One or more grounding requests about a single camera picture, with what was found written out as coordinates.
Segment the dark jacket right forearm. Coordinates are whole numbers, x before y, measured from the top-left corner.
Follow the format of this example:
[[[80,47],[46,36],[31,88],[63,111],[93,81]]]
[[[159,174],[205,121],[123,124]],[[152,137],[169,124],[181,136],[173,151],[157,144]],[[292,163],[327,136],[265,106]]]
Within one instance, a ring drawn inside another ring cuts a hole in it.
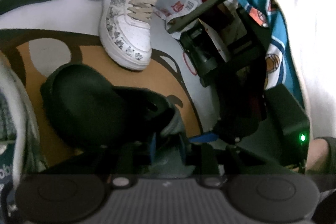
[[[320,137],[328,146],[324,171],[318,175],[318,187],[323,199],[317,211],[335,221],[335,138]]]

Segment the person right hand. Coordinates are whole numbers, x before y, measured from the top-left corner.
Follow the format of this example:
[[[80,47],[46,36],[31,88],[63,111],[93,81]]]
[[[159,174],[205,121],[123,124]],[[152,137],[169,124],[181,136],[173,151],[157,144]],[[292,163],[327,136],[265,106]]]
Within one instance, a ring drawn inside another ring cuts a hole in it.
[[[306,173],[321,174],[327,170],[329,145],[325,139],[314,139],[309,143]]]

